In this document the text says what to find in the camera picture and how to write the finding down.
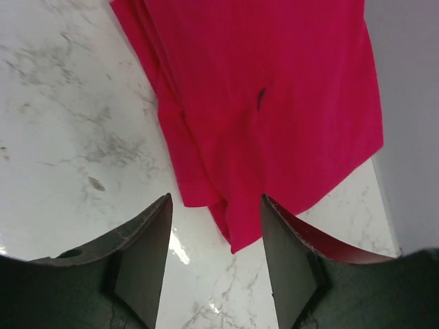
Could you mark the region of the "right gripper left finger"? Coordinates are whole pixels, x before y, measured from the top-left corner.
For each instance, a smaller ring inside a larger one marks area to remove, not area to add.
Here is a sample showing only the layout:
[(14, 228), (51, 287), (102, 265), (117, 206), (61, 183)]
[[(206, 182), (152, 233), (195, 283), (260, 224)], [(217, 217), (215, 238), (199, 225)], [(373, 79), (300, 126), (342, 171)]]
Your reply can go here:
[(172, 223), (164, 195), (55, 258), (1, 257), (2, 328), (154, 328)]

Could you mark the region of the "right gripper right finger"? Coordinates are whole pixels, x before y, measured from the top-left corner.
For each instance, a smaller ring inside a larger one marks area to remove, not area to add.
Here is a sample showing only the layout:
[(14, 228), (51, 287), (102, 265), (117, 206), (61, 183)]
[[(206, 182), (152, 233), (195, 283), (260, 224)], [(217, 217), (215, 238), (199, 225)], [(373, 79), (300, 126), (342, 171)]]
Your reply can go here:
[(261, 227), (280, 328), (438, 327), (438, 250), (368, 252), (267, 196)]

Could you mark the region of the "red t-shirt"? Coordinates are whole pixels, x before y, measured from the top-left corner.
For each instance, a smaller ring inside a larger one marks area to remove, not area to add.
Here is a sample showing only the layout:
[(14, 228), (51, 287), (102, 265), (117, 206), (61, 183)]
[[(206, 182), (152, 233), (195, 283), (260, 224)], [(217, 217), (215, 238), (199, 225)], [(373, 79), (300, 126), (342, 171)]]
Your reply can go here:
[(232, 252), (267, 195), (298, 215), (383, 146), (363, 1), (111, 1), (187, 207)]

